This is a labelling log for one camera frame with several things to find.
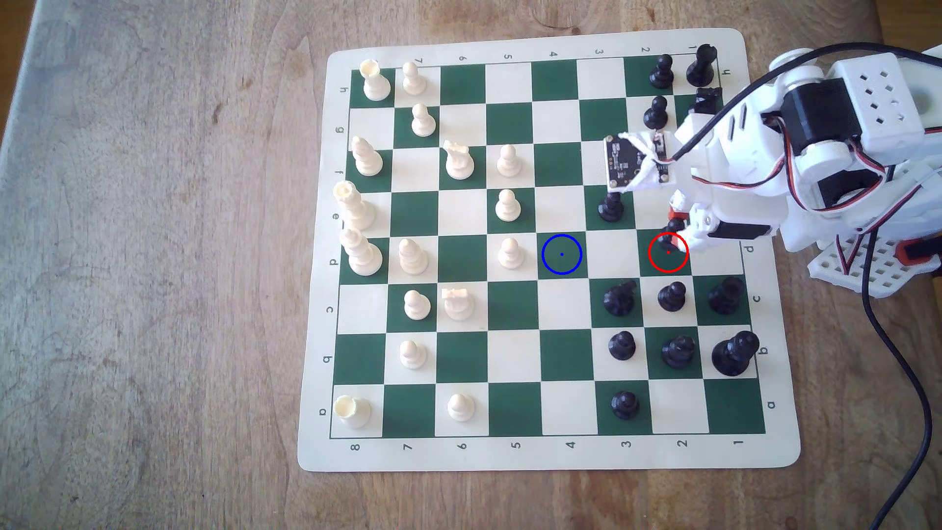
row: chessboard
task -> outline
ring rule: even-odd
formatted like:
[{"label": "chessboard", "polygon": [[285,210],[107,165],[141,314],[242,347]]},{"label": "chessboard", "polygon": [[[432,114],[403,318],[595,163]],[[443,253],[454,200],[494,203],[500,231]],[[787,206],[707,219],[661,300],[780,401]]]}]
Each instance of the chessboard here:
[{"label": "chessboard", "polygon": [[[302,468],[762,468],[798,458],[771,241],[732,241],[692,256],[671,252],[657,241],[669,190],[625,193],[615,222],[598,213],[607,194],[604,139],[645,130],[642,115],[657,95],[668,101],[665,128],[676,128],[696,92],[685,72],[704,43],[717,49],[709,86],[728,99],[749,82],[734,29],[331,55],[300,396]],[[649,81],[661,54],[674,61],[666,89]],[[388,80],[379,101],[367,97],[365,59]],[[424,80],[417,95],[404,90],[407,62]],[[428,136],[413,131],[416,104],[434,120]],[[358,170],[354,137],[375,150],[369,165],[382,166],[377,173]],[[449,174],[445,141],[467,146],[468,177]],[[505,144],[519,163],[510,177],[497,169]],[[341,245],[347,218],[334,187],[344,181],[375,215],[350,247],[360,263],[363,249],[375,245],[382,264],[369,275],[351,268],[351,250]],[[505,189],[520,207],[509,222],[496,214]],[[513,269],[498,258],[507,238],[523,257]],[[423,272],[403,269],[404,239],[428,257]],[[735,310],[721,314],[710,292],[731,276],[745,292]],[[635,303],[615,316],[603,298],[629,282]],[[658,292],[673,282],[684,284],[686,299],[672,312],[658,303]],[[430,304],[421,320],[404,310],[412,290]],[[470,299],[470,314],[453,318],[443,290]],[[635,353],[619,360],[609,341],[624,331]],[[744,373],[723,375],[711,355],[741,331],[754,332],[760,347]],[[681,336],[692,339],[694,351],[688,364],[673,368],[663,349]],[[627,420],[612,404],[626,392],[634,400]]]}]

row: red circle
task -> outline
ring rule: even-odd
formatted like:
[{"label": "red circle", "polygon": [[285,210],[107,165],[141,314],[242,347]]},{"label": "red circle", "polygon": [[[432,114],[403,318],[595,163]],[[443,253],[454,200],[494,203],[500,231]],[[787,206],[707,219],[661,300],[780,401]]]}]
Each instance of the red circle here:
[{"label": "red circle", "polygon": [[[676,269],[671,269],[670,271],[665,271],[665,270],[661,269],[661,268],[657,265],[657,263],[655,263],[654,260],[651,258],[651,247],[653,247],[653,246],[654,246],[654,242],[657,241],[658,238],[661,237],[661,236],[663,236],[664,234],[673,234],[673,235],[677,236],[677,238],[678,238],[679,240],[684,241],[684,248],[687,249],[687,251],[684,253],[684,262],[680,264],[680,267],[677,267]],[[687,245],[687,240],[685,240],[684,238],[680,237],[680,235],[677,234],[676,232],[661,232],[660,234],[657,234],[656,236],[654,236],[654,238],[651,240],[651,242],[648,243],[648,261],[651,262],[651,265],[653,265],[655,269],[658,269],[658,270],[661,271],[662,273],[667,273],[667,274],[676,273],[677,271],[683,269],[683,268],[684,268],[684,265],[687,265],[687,260],[688,260],[688,259],[690,259],[690,246]]]}]

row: blue circle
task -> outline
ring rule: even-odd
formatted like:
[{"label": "blue circle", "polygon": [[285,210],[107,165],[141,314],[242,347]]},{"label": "blue circle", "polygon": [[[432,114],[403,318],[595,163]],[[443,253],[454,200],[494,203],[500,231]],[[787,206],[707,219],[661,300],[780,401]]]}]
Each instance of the blue circle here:
[{"label": "blue circle", "polygon": [[[554,240],[555,238],[566,238],[566,239],[568,239],[568,240],[572,240],[572,242],[576,244],[576,248],[579,249],[579,261],[576,263],[576,266],[575,266],[575,267],[573,267],[572,269],[566,271],[565,273],[561,273],[561,272],[559,272],[559,271],[554,271],[554,270],[552,269],[552,267],[550,267],[549,265],[546,264],[546,245],[548,245],[549,242],[552,241],[552,240]],[[545,243],[543,243],[543,250],[540,251],[540,259],[543,260],[543,266],[546,267],[551,273],[553,273],[553,274],[559,274],[560,276],[565,276],[565,275],[567,275],[567,274],[574,273],[574,272],[576,271],[576,269],[579,268],[579,265],[582,264],[582,245],[580,245],[579,242],[576,241],[576,238],[570,236],[569,234],[557,234],[557,235],[553,236],[552,238],[546,240]]]}]

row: white chess piece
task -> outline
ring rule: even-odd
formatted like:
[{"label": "white chess piece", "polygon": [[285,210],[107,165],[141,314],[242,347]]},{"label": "white chess piece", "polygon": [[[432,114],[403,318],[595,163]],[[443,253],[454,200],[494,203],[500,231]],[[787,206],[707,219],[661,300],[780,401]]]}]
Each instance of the white chess piece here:
[{"label": "white chess piece", "polygon": [[429,297],[417,290],[409,290],[405,296],[406,316],[414,321],[420,321],[429,316],[431,302]]},{"label": "white chess piece", "polygon": [[399,267],[406,274],[422,274],[429,267],[429,255],[406,238],[399,242]]},{"label": "white chess piece", "polygon": [[369,402],[363,398],[347,395],[340,396],[333,402],[333,413],[351,429],[359,429],[369,421]]},{"label": "white chess piece", "polygon": [[380,73],[380,63],[371,58],[360,63],[360,75],[363,76],[363,93],[372,101],[386,99],[393,89],[389,79]]},{"label": "white chess piece", "polygon": [[467,289],[442,289],[442,306],[452,320],[466,321],[474,313],[474,297]]},{"label": "white chess piece", "polygon": [[340,244],[349,256],[350,269],[360,276],[375,274],[382,265],[382,253],[369,242],[360,230],[344,228],[340,231]]},{"label": "white chess piece", "polygon": [[413,340],[405,340],[399,345],[399,361],[409,370],[418,370],[425,363],[425,346]]},{"label": "white chess piece", "polygon": [[382,157],[368,141],[354,136],[350,139],[350,151],[356,160],[356,171],[363,176],[373,176],[382,169]]},{"label": "white chess piece", "polygon": [[418,95],[425,91],[428,84],[425,77],[418,72],[415,63],[409,61],[402,65],[402,89],[409,95]]},{"label": "white chess piece", "polygon": [[497,159],[497,172],[504,176],[514,176],[520,173],[520,158],[517,157],[517,148],[509,143],[500,148],[500,158]]},{"label": "white chess piece", "polygon": [[501,221],[513,221],[520,217],[520,201],[512,190],[502,190],[497,196],[497,205],[494,206],[497,218]]},{"label": "white chess piece", "polygon": [[452,394],[448,399],[448,416],[455,422],[467,422],[474,416],[474,398],[467,394]]},{"label": "white chess piece", "polygon": [[435,132],[435,119],[429,115],[429,108],[421,103],[413,106],[413,132],[422,137]]},{"label": "white chess piece", "polygon": [[466,145],[459,145],[445,140],[442,143],[442,149],[445,149],[445,152],[448,153],[448,157],[445,159],[445,171],[448,172],[448,176],[455,180],[465,180],[471,176],[471,173],[474,172],[474,159],[471,158],[471,155],[468,155]]},{"label": "white chess piece", "polygon": [[497,251],[497,262],[507,269],[516,269],[524,262],[524,249],[514,238],[506,238]]},{"label": "white chess piece", "polygon": [[356,186],[348,181],[341,180],[333,185],[333,198],[340,205],[340,216],[347,226],[357,230],[366,230],[376,218],[373,205],[364,200]]}]

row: wooden table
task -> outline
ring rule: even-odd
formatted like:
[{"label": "wooden table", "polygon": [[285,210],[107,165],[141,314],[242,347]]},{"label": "wooden table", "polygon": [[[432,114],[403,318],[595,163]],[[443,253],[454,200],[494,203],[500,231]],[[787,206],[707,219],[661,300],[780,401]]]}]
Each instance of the wooden table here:
[{"label": "wooden table", "polygon": [[[789,468],[315,474],[296,460],[332,51],[730,25],[756,77],[790,48],[879,40],[869,2],[183,4],[36,13],[0,154],[0,522],[849,528],[896,486],[922,434],[915,393],[859,296],[808,279],[813,250],[780,245],[804,446]],[[929,286],[875,306],[938,408]],[[942,525],[941,472],[936,444],[886,528]]]}]

